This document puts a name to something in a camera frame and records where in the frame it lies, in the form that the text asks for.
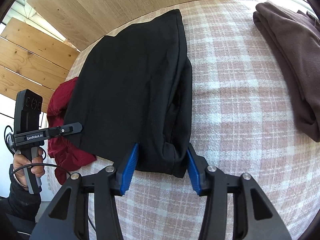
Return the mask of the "black sleeved left forearm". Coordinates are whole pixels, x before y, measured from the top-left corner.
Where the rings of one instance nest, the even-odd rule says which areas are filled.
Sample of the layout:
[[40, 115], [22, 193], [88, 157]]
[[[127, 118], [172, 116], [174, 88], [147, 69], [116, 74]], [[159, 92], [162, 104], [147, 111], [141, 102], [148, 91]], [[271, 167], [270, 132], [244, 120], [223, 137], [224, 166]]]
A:
[[1, 239], [29, 239], [41, 204], [39, 194], [30, 194], [10, 175], [10, 193], [1, 199]]

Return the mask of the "person's left hand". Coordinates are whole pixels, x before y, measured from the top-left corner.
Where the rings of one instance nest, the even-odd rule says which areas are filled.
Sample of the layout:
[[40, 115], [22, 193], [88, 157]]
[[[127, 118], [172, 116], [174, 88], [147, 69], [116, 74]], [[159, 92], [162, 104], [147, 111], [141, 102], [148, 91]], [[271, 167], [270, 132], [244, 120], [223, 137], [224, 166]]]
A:
[[[38, 149], [38, 154], [32, 161], [28, 160], [24, 155], [22, 155], [19, 151], [14, 154], [13, 160], [13, 170], [16, 171], [18, 168], [28, 164], [36, 164], [36, 163], [43, 163], [43, 149]], [[31, 168], [32, 174], [34, 174], [37, 178], [41, 178], [45, 174], [45, 170], [43, 166], [34, 166]], [[16, 180], [21, 184], [25, 189], [28, 187], [27, 181], [24, 175], [23, 169], [17, 171], [14, 174]]]

